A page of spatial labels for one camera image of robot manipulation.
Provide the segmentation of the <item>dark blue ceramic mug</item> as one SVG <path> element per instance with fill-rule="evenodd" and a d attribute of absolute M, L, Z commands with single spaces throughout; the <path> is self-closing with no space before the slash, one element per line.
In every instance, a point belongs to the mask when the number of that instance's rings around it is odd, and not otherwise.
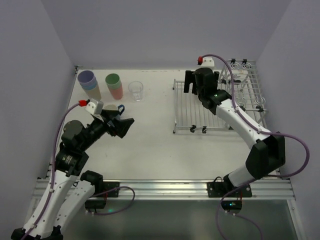
<path fill-rule="evenodd" d="M 123 114 L 123 112 L 125 111 L 125 106 L 123 104 L 120 104 L 120 105 L 115 105 L 115 104 L 109 104 L 109 105 L 106 105 L 103 107 L 103 110 L 106 110 L 106 111 L 113 111 L 115 112 L 115 116 L 117 118 L 120 118 L 121 115 Z"/>

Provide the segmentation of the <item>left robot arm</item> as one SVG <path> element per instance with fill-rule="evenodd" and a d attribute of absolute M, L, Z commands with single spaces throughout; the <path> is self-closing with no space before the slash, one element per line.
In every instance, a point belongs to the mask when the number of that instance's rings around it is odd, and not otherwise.
<path fill-rule="evenodd" d="M 13 240 L 61 240 L 80 208 L 93 196 L 102 195 L 103 176 L 83 172 L 89 156 L 86 150 L 104 134 L 123 138 L 133 118 L 122 119 L 121 111 L 103 109 L 92 123 L 79 120 L 65 124 L 59 151 L 53 153 L 49 183 L 26 224 L 13 231 Z"/>

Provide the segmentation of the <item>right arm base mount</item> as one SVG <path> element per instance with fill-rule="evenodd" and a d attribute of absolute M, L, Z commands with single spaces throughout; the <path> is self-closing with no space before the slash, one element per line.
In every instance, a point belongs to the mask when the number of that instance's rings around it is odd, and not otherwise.
<path fill-rule="evenodd" d="M 222 198 L 233 189 L 234 187 L 230 186 L 220 176 L 206 183 L 209 198 Z M 244 198 L 251 198 L 252 196 L 251 186 L 247 184 L 241 189 L 229 193 L 220 205 L 225 212 L 236 215 L 242 210 Z"/>

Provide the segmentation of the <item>lavender plastic cup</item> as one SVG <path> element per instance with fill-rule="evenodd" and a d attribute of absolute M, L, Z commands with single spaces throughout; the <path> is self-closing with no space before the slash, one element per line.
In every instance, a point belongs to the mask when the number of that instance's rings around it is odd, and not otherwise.
<path fill-rule="evenodd" d="M 77 80 L 82 83 L 86 84 L 94 79 L 95 75 L 92 71 L 90 70 L 84 70 L 80 72 L 77 76 Z"/>

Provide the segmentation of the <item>green plastic cup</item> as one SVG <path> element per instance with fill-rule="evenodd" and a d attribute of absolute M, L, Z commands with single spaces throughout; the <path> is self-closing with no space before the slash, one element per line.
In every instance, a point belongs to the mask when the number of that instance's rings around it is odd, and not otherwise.
<path fill-rule="evenodd" d="M 105 77 L 105 83 L 109 89 L 116 90 L 122 86 L 120 76 L 116 73 L 108 74 Z"/>

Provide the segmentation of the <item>light blue plastic cup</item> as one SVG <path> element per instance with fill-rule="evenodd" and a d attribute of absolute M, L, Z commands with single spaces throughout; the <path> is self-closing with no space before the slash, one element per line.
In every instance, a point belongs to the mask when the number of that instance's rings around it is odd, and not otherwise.
<path fill-rule="evenodd" d="M 85 90 L 85 91 L 90 91 L 93 90 L 94 88 L 96 88 L 98 86 L 98 82 L 96 79 L 93 79 L 90 82 L 79 82 L 79 84 L 81 85 L 81 87 Z"/>

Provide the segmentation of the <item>pink plastic cup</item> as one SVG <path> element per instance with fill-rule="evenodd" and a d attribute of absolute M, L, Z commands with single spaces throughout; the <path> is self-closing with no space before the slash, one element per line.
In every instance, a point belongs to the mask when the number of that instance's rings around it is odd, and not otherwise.
<path fill-rule="evenodd" d="M 123 87 L 122 87 L 122 86 L 120 86 L 120 87 L 118 87 L 118 88 L 115 88 L 115 89 L 113 89 L 113 88 L 111 88 L 111 87 L 108 87 L 108 89 L 109 89 L 112 97 L 113 97 L 115 100 L 120 100 L 120 99 L 122 99 L 122 97 L 123 97 Z"/>

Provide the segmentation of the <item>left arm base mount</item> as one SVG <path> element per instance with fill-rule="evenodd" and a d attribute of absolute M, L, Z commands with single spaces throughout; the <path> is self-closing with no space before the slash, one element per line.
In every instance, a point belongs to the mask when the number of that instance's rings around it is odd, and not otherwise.
<path fill-rule="evenodd" d="M 104 181 L 100 184 L 99 189 L 94 192 L 94 195 L 100 194 L 93 199 L 88 199 L 84 207 L 87 211 L 97 213 L 107 205 L 107 200 L 117 198 L 119 196 L 119 189 L 113 190 L 120 186 L 118 181 Z"/>

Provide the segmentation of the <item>clear drinking glass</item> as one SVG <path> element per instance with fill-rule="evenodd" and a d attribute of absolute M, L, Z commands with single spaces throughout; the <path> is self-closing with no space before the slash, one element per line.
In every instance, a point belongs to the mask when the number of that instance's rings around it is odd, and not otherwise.
<path fill-rule="evenodd" d="M 128 90 L 136 102 L 140 102 L 143 99 L 144 85 L 140 81 L 129 83 Z"/>

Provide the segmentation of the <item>beige plastic cup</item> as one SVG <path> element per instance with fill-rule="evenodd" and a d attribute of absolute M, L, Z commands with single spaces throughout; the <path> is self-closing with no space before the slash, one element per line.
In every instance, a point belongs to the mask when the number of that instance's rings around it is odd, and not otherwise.
<path fill-rule="evenodd" d="M 88 95 L 88 97 L 90 99 L 95 99 L 95 100 L 101 100 L 101 92 L 100 92 L 100 88 L 98 86 L 96 86 L 95 88 L 91 89 L 91 90 L 85 90 L 85 93 Z"/>

